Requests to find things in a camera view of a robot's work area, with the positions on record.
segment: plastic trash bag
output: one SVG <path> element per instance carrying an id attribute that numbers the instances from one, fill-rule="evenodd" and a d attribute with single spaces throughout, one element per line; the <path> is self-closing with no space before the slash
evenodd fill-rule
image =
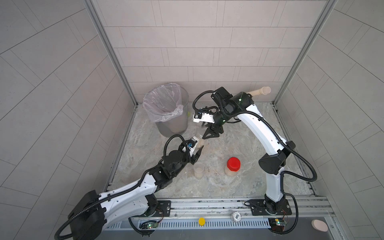
<path id="1" fill-rule="evenodd" d="M 182 115 L 181 87 L 169 83 L 152 89 L 144 96 L 143 107 L 151 122 L 166 122 Z"/>

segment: red lid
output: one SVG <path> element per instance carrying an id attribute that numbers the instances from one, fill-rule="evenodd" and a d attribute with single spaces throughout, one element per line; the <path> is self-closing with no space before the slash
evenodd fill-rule
<path id="1" fill-rule="evenodd" d="M 240 169 L 240 160 L 237 157 L 231 157 L 227 161 L 227 168 L 231 171 L 237 172 Z"/>

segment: trash can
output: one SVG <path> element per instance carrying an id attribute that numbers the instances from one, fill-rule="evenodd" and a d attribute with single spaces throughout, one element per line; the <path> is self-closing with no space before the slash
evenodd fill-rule
<path id="1" fill-rule="evenodd" d="M 152 89 L 144 96 L 143 107 L 164 137 L 182 134 L 188 127 L 188 92 L 176 83 Z"/>

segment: wall tile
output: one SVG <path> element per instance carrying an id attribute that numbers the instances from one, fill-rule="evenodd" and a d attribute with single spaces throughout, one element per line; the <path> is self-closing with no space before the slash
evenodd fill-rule
<path id="1" fill-rule="evenodd" d="M 0 57 L 2 57 L 9 65 L 11 65 L 33 86 L 37 87 L 37 85 L 41 83 L 41 79 L 36 76 L 36 74 L 32 72 L 32 70 L 29 69 L 11 50 L 2 53 Z"/>
<path id="2" fill-rule="evenodd" d="M 72 15 L 71 19 L 73 20 L 76 28 L 79 30 L 85 42 L 90 41 L 98 34 L 90 16 L 88 15 L 87 10 L 84 9 Z"/>
<path id="3" fill-rule="evenodd" d="M 0 203 L 31 209 L 39 197 L 0 187 Z"/>
<path id="4" fill-rule="evenodd" d="M 105 77 L 107 78 L 108 82 L 110 83 L 111 80 L 116 76 L 116 70 L 112 64 L 111 59 L 109 57 L 105 58 L 100 63 L 99 66 L 100 66 L 102 72 L 104 73 Z"/>
<path id="5" fill-rule="evenodd" d="M 0 58 L 0 119 L 35 87 Z"/>
<path id="6" fill-rule="evenodd" d="M 277 109 L 279 110 L 280 116 L 283 119 L 284 125 L 288 131 L 289 134 L 292 134 L 296 131 L 295 124 L 293 123 L 291 117 L 288 114 L 287 109 L 285 108 L 284 104 L 282 101 L 280 101 L 277 104 Z"/>
<path id="7" fill-rule="evenodd" d="M 285 31 L 286 28 L 233 28 L 231 47 L 278 48 Z"/>
<path id="8" fill-rule="evenodd" d="M 12 52 L 39 78 L 45 79 L 79 48 L 68 24 L 61 21 L 13 47 Z"/>
<path id="9" fill-rule="evenodd" d="M 120 27 L 127 48 L 174 48 L 174 28 Z"/>
<path id="10" fill-rule="evenodd" d="M 93 71 L 69 99 L 67 105 L 85 121 L 105 88 L 99 74 Z"/>
<path id="11" fill-rule="evenodd" d="M 182 86 L 185 89 L 188 89 L 189 94 L 200 94 L 206 90 L 215 90 L 216 88 L 212 87 L 212 82 L 199 82 L 198 84 L 193 82 L 176 82 L 178 85 Z"/>
<path id="12" fill-rule="evenodd" d="M 143 67 L 122 67 L 128 82 L 147 82 Z"/>
<path id="13" fill-rule="evenodd" d="M 284 103 L 284 106 L 290 116 L 292 116 L 296 110 L 299 109 L 299 104 L 297 104 L 290 91 L 285 90 L 283 96 L 281 97 L 281 101 Z"/>
<path id="14" fill-rule="evenodd" d="M 287 28 L 280 48 L 301 48 L 312 28 Z"/>
<path id="15" fill-rule="evenodd" d="M 120 123 L 124 109 L 120 108 L 117 104 L 112 109 L 112 112 L 101 131 L 100 138 L 104 140 L 108 145 L 111 145 L 113 136 L 115 135 L 116 129 Z"/>
<path id="16" fill-rule="evenodd" d="M 275 15 L 273 16 L 272 24 L 271 26 L 275 27 L 279 24 L 281 14 L 283 13 L 283 10 L 285 8 L 286 1 L 279 1 L 279 4 L 277 5 Z"/>
<path id="17" fill-rule="evenodd" d="M 102 148 L 104 148 L 105 151 L 108 151 L 108 149 L 109 149 L 109 145 L 108 145 L 104 140 L 102 140 L 101 137 L 99 137 L 99 138 L 97 139 L 97 143 L 98 143 Z"/>
<path id="18" fill-rule="evenodd" d="M 222 82 L 222 83 L 220 83 L 220 87 L 224 87 L 230 94 L 233 94 L 233 95 L 238 94 L 239 92 L 249 92 L 250 86 L 251 86 L 250 82 Z"/>
<path id="19" fill-rule="evenodd" d="M 384 83 L 356 64 L 339 86 L 380 127 L 384 129 Z"/>
<path id="20" fill-rule="evenodd" d="M 168 57 L 171 66 L 212 66 L 214 49 L 168 48 Z"/>
<path id="21" fill-rule="evenodd" d="M 287 1 L 278 26 L 312 27 L 324 1 Z"/>
<path id="22" fill-rule="evenodd" d="M 316 84 L 316 86 L 312 89 L 313 94 L 316 95 L 320 88 L 323 87 L 323 85 L 328 81 L 329 77 L 327 74 L 324 74 L 324 76 L 320 79 L 320 81 Z"/>
<path id="23" fill-rule="evenodd" d="M 94 107 L 73 140 L 66 155 L 85 165 L 106 121 L 107 118 L 104 117 L 97 107 Z"/>
<path id="24" fill-rule="evenodd" d="M 264 64 L 266 55 L 268 54 L 269 48 L 263 48 L 262 53 L 259 58 L 259 62 L 257 63 L 258 66 L 262 66 Z"/>
<path id="25" fill-rule="evenodd" d="M 320 127 L 328 118 L 330 118 L 329 114 L 325 112 L 314 124 L 312 124 L 312 127 L 314 130 L 316 130 L 318 127 Z"/>
<path id="26" fill-rule="evenodd" d="M 0 121 L 0 158 L 18 164 L 71 96 L 54 74 L 45 79 Z"/>
<path id="27" fill-rule="evenodd" d="M 373 75 L 384 81 L 384 69 L 380 62 L 384 61 L 384 33 L 370 28 L 349 56 L 365 67 Z"/>
<path id="28" fill-rule="evenodd" d="M 12 1 L 37 32 L 44 30 L 43 25 L 40 23 L 40 21 L 37 19 L 37 17 L 34 15 L 34 13 L 31 11 L 31 9 L 28 7 L 24 0 Z"/>
<path id="29" fill-rule="evenodd" d="M 151 1 L 98 0 L 107 26 L 156 26 Z"/>
<path id="30" fill-rule="evenodd" d="M 235 67 L 193 67 L 195 82 L 231 82 Z"/>
<path id="31" fill-rule="evenodd" d="M 64 165 L 64 166 L 74 170 L 75 172 L 78 172 L 78 173 L 81 173 L 81 171 L 84 168 L 83 165 L 81 165 L 80 163 L 76 162 L 75 160 L 73 160 L 72 158 L 68 157 L 67 155 L 65 155 L 63 157 L 63 159 L 62 159 L 62 161 L 60 163 L 62 165 Z"/>
<path id="32" fill-rule="evenodd" d="M 323 165 L 324 163 L 327 163 L 330 160 L 332 160 L 331 156 L 329 155 L 329 153 L 326 153 L 323 156 L 321 156 L 319 159 L 315 160 L 315 164 L 317 167 L 320 167 L 321 165 Z"/>
<path id="33" fill-rule="evenodd" d="M 162 57 L 160 48 L 118 48 L 118 49 L 122 59 L 123 66 L 125 67 L 164 66 L 163 57 Z"/>
<path id="34" fill-rule="evenodd" d="M 113 166 L 116 155 L 119 152 L 119 144 L 113 140 L 112 144 L 108 150 L 107 155 L 105 156 L 104 161 L 102 162 L 100 171 L 97 174 L 96 180 L 94 181 L 91 189 L 95 189 L 97 193 L 101 193 L 105 191 L 105 184 L 108 181 L 108 175 L 111 167 Z"/>
<path id="35" fill-rule="evenodd" d="M 105 109 L 105 107 L 101 104 L 100 101 L 97 101 L 96 107 L 102 112 L 104 117 L 106 117 L 106 118 L 109 117 L 109 112 Z"/>
<path id="36" fill-rule="evenodd" d="M 353 193 L 367 190 L 377 186 L 381 186 L 381 184 L 375 176 L 370 176 L 349 184 L 349 187 Z"/>
<path id="37" fill-rule="evenodd" d="M 93 184 L 103 164 L 107 151 L 99 144 L 95 144 L 87 163 L 67 201 L 70 205 L 76 205 L 87 192 L 93 190 Z"/>
<path id="38" fill-rule="evenodd" d="M 366 163 L 331 118 L 316 129 L 316 133 L 348 184 L 372 176 Z"/>
<path id="39" fill-rule="evenodd" d="M 293 122 L 313 159 L 318 159 L 327 153 L 324 142 L 320 141 L 304 113 L 299 114 Z"/>
<path id="40" fill-rule="evenodd" d="M 109 85 L 109 81 L 107 80 L 107 77 L 104 75 L 103 71 L 101 70 L 100 66 L 96 67 L 95 71 L 99 74 L 101 77 L 101 80 L 104 82 L 105 86 Z"/>
<path id="41" fill-rule="evenodd" d="M 325 113 L 323 106 L 319 103 L 304 82 L 299 84 L 297 90 L 292 95 L 303 110 L 311 125 Z"/>
<path id="42" fill-rule="evenodd" d="M 114 48 L 126 48 L 124 39 L 122 38 L 120 28 L 117 26 L 104 27 L 108 39 Z"/>
<path id="43" fill-rule="evenodd" d="M 383 8 L 384 2 L 380 0 L 356 0 L 346 14 L 380 31 L 384 31 L 384 16 L 381 11 Z"/>
<path id="44" fill-rule="evenodd" d="M 161 49 L 161 54 L 163 55 L 164 66 L 169 66 L 168 49 L 167 48 L 162 48 Z"/>
<path id="45" fill-rule="evenodd" d="M 107 53 L 107 50 L 105 49 L 105 46 L 103 45 L 103 43 L 101 42 L 101 39 L 100 39 L 100 36 L 96 36 L 94 39 L 93 39 L 94 43 L 96 44 L 101 56 L 103 58 L 105 58 L 106 56 L 108 56 L 108 53 Z"/>
<path id="46" fill-rule="evenodd" d="M 107 110 L 108 113 L 111 113 L 113 107 L 115 106 L 115 103 L 119 99 L 119 96 L 123 90 L 124 86 L 119 76 L 116 75 L 99 99 L 100 103 Z"/>
<path id="47" fill-rule="evenodd" d="M 356 46 L 356 44 L 360 41 L 360 39 L 364 36 L 364 34 L 369 30 L 370 26 L 363 23 L 363 25 L 359 28 L 357 33 L 352 37 L 347 46 L 343 49 L 345 54 L 349 54 L 352 49 Z"/>
<path id="48" fill-rule="evenodd" d="M 68 24 L 68 26 L 70 27 L 71 31 L 73 32 L 74 36 L 76 37 L 76 39 L 80 43 L 80 45 L 84 46 L 86 44 L 86 42 L 84 41 L 83 37 L 81 36 L 81 33 L 77 29 L 77 27 L 74 24 L 72 18 L 71 17 L 67 17 L 64 20 Z"/>
<path id="49" fill-rule="evenodd" d="M 384 183 L 384 173 L 381 171 L 383 168 L 383 161 L 380 156 L 380 149 L 382 147 L 380 141 L 383 139 L 384 133 L 381 131 L 355 146 L 357 152 L 364 159 L 365 163 L 373 171 L 381 184 Z"/>
<path id="50" fill-rule="evenodd" d="M 327 39 L 338 49 L 343 50 L 361 25 L 362 22 L 350 16 L 338 11 L 332 11 L 321 29 L 320 36 Z"/>
<path id="51" fill-rule="evenodd" d="M 379 204 L 380 199 L 384 197 L 384 188 L 382 186 L 367 189 L 362 192 L 355 193 L 355 196 L 364 211 L 371 220 L 373 226 L 375 227 L 377 233 L 381 238 L 384 237 L 384 226 L 381 221 L 377 221 L 377 211 L 376 206 Z"/>
<path id="52" fill-rule="evenodd" d="M 223 26 L 225 1 L 217 1 L 216 26 Z"/>
<path id="53" fill-rule="evenodd" d="M 335 163 L 331 160 L 319 167 L 319 171 L 347 225 L 361 226 L 370 224 L 367 215 L 349 189 Z"/>
<path id="54" fill-rule="evenodd" d="M 332 79 L 328 79 L 316 97 L 347 138 L 372 123 L 372 120 Z"/>
<path id="55" fill-rule="evenodd" d="M 60 164 L 15 239 L 47 239 L 78 177 L 77 172 Z"/>
<path id="56" fill-rule="evenodd" d="M 238 81 L 272 82 L 279 67 L 241 67 Z"/>
<path id="57" fill-rule="evenodd" d="M 311 91 L 315 88 L 316 84 L 320 81 L 324 74 L 324 71 L 321 70 L 321 68 L 308 56 L 305 56 L 303 62 L 297 70 L 297 75 L 300 76 L 302 81 Z"/>
<path id="58" fill-rule="evenodd" d="M 372 225 L 349 227 L 354 237 L 378 237 L 375 228 Z"/>
<path id="59" fill-rule="evenodd" d="M 159 1 L 163 26 L 216 26 L 217 1 Z"/>
<path id="60" fill-rule="evenodd" d="M 129 103 L 127 104 L 127 108 L 125 109 L 124 114 L 120 120 L 118 129 L 116 130 L 116 133 L 115 133 L 115 136 L 113 136 L 113 139 L 118 143 L 121 142 L 121 140 L 125 134 L 125 131 L 128 127 L 129 121 L 130 121 L 131 116 L 132 116 L 133 109 L 134 109 L 134 104 L 133 104 L 132 100 L 129 98 Z"/>
<path id="61" fill-rule="evenodd" d="M 229 48 L 232 28 L 175 28 L 178 48 Z"/>
<path id="62" fill-rule="evenodd" d="M 155 17 L 156 26 L 163 26 L 163 20 L 161 18 L 159 0 L 151 0 L 151 2 L 152 2 L 153 15 Z"/>
<path id="63" fill-rule="evenodd" d="M 84 9 L 84 4 L 76 0 L 25 0 L 35 16 L 45 28 Z"/>
<path id="64" fill-rule="evenodd" d="M 262 48 L 221 48 L 219 66 L 257 66 Z"/>
<path id="65" fill-rule="evenodd" d="M 300 48 L 270 48 L 263 66 L 290 67 L 296 60 Z"/>
<path id="66" fill-rule="evenodd" d="M 79 126 L 59 112 L 3 186 L 40 195 L 79 130 Z"/>
<path id="67" fill-rule="evenodd" d="M 37 33 L 11 0 L 2 1 L 0 22 L 0 53 Z"/>
<path id="68" fill-rule="evenodd" d="M 356 133 L 356 135 L 351 137 L 349 139 L 349 141 L 353 146 L 356 146 L 357 144 L 361 143 L 365 139 L 375 135 L 376 133 L 378 133 L 380 131 L 381 131 L 381 129 L 375 123 L 372 123 L 368 127 L 364 128 L 360 132 Z"/>
<path id="69" fill-rule="evenodd" d="M 160 86 L 160 85 L 163 85 L 163 84 L 166 84 L 166 83 L 167 82 L 130 83 L 130 86 L 133 88 L 133 92 L 136 96 L 137 94 L 147 94 L 153 88 Z"/>
<path id="70" fill-rule="evenodd" d="M 0 204 L 0 230 L 2 238 L 14 239 L 31 209 Z"/>
<path id="71" fill-rule="evenodd" d="M 226 1 L 223 26 L 271 26 L 278 1 Z"/>
<path id="72" fill-rule="evenodd" d="M 74 93 L 102 60 L 96 44 L 90 41 L 56 69 L 55 75 Z"/>
<path id="73" fill-rule="evenodd" d="M 293 76 L 292 80 L 290 81 L 289 85 L 288 85 L 288 90 L 291 92 L 291 93 L 295 93 L 297 87 L 300 85 L 300 83 L 302 83 L 302 79 L 299 77 L 299 75 L 297 75 L 297 73 L 295 73 L 295 75 Z"/>
<path id="74" fill-rule="evenodd" d="M 355 61 L 318 36 L 308 56 L 336 83 L 353 67 Z"/>
<path id="75" fill-rule="evenodd" d="M 188 67 L 149 67 L 153 82 L 188 82 Z"/>
<path id="76" fill-rule="evenodd" d="M 0 184 L 7 179 L 16 166 L 0 160 Z"/>

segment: wooden handle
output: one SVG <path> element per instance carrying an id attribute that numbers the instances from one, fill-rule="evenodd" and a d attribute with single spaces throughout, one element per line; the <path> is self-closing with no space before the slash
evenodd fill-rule
<path id="1" fill-rule="evenodd" d="M 254 90 L 252 92 L 248 92 L 248 94 L 251 94 L 251 96 L 257 96 L 257 95 L 267 95 L 268 93 L 271 92 L 270 87 L 262 87 L 260 89 Z"/>

